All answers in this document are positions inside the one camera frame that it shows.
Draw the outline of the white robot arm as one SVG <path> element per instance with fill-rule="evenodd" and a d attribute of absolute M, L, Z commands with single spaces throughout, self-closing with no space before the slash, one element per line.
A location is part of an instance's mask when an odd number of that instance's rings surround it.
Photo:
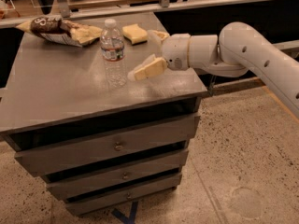
<path fill-rule="evenodd" d="M 166 69 L 199 69 L 219 77 L 256 75 L 299 117 L 299 62 L 243 22 L 231 22 L 218 35 L 175 34 L 162 39 L 149 32 L 162 55 L 150 55 L 129 72 L 132 81 L 156 77 Z"/>

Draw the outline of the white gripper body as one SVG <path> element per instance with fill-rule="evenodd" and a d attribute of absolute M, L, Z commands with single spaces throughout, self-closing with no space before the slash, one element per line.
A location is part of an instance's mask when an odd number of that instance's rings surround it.
<path fill-rule="evenodd" d="M 175 34 L 169 36 L 162 45 L 162 54 L 171 70 L 187 70 L 189 34 Z"/>

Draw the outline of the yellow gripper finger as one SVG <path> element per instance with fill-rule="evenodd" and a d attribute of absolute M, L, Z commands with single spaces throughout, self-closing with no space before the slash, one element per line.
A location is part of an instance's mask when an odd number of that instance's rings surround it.
<path fill-rule="evenodd" d="M 148 30 L 149 41 L 161 46 L 163 42 L 170 36 L 168 32 L 158 30 Z"/>
<path fill-rule="evenodd" d="M 142 64 L 135 67 L 128 73 L 128 79 L 131 81 L 144 80 L 150 77 L 156 77 L 167 69 L 167 62 L 163 57 L 150 55 Z"/>

